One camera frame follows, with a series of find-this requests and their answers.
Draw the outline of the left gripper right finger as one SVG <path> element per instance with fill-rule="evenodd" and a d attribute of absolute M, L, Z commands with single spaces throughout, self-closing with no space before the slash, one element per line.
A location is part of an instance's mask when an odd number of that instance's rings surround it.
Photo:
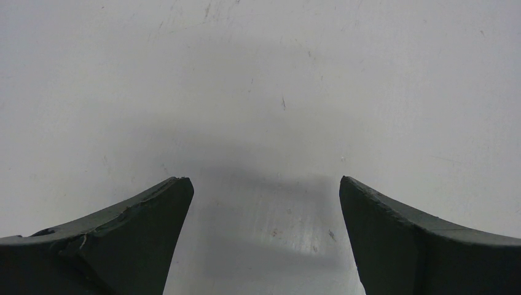
<path fill-rule="evenodd" d="M 367 294 L 519 294 L 520 240 L 464 227 L 358 180 L 339 199 Z"/>

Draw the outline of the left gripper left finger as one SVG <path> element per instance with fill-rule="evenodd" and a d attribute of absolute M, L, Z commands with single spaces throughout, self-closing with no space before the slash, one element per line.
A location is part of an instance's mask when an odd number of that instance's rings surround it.
<path fill-rule="evenodd" d="M 1 239 L 2 294 L 162 294 L 194 187 L 168 178 L 82 218 Z"/>

